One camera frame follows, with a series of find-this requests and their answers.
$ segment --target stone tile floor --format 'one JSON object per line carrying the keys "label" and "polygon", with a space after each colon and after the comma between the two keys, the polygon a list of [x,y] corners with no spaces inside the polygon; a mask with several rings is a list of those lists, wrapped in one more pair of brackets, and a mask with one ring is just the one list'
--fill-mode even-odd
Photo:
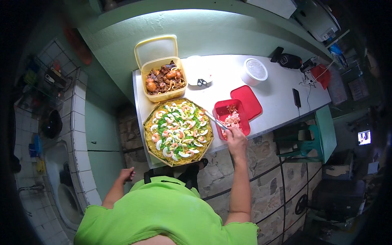
{"label": "stone tile floor", "polygon": [[[131,111],[119,115],[120,136],[127,167],[135,167],[134,183],[149,170],[136,116]],[[281,163],[277,157],[273,133],[249,140],[249,180],[252,189],[252,222],[260,232],[258,244],[281,245],[302,229],[306,212],[295,214],[297,201],[321,181],[321,163]],[[291,147],[282,149],[291,151]],[[234,168],[228,149],[206,154],[209,163],[198,174],[200,196],[226,221]],[[177,177],[185,167],[176,167]]]}

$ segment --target person's left hand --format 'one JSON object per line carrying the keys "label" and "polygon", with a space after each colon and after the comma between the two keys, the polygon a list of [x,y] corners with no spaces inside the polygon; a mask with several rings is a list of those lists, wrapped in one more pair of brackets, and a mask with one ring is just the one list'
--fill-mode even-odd
{"label": "person's left hand", "polygon": [[135,176],[136,172],[133,171],[135,167],[132,167],[130,169],[122,169],[120,171],[120,175],[118,177],[119,180],[121,180],[124,184],[127,181],[132,181],[133,176]]}

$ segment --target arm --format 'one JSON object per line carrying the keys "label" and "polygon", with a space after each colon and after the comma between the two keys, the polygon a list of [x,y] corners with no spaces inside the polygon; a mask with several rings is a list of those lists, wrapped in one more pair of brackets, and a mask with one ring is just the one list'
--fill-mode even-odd
{"label": "arm", "polygon": [[231,222],[250,222],[251,193],[246,149],[248,140],[239,128],[226,131],[229,151],[234,159],[234,179],[229,201],[229,216],[225,225]]}
{"label": "arm", "polygon": [[114,203],[124,196],[124,184],[127,180],[133,179],[135,175],[133,169],[134,167],[121,170],[119,177],[115,180],[112,188],[110,188],[102,202],[103,207],[113,209]]}

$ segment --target red cloth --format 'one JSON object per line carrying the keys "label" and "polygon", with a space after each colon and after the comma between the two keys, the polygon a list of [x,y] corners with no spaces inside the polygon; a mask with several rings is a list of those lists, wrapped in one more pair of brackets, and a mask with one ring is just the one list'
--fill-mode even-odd
{"label": "red cloth", "polygon": [[318,66],[310,69],[310,72],[312,73],[313,77],[315,77],[315,78],[320,76],[320,74],[325,71],[324,74],[322,74],[319,78],[316,79],[317,82],[321,83],[324,90],[327,88],[329,81],[331,80],[331,73],[325,69],[326,69],[326,67],[323,64],[319,64]]}

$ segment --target metal tongs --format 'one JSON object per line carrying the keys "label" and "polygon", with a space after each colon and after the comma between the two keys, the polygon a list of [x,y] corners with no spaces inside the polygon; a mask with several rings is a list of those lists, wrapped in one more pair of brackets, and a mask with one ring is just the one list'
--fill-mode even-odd
{"label": "metal tongs", "polygon": [[214,123],[216,123],[221,129],[226,130],[228,129],[226,126],[224,126],[219,120],[215,119],[215,117],[209,113],[208,111],[204,110],[204,113],[209,117]]}

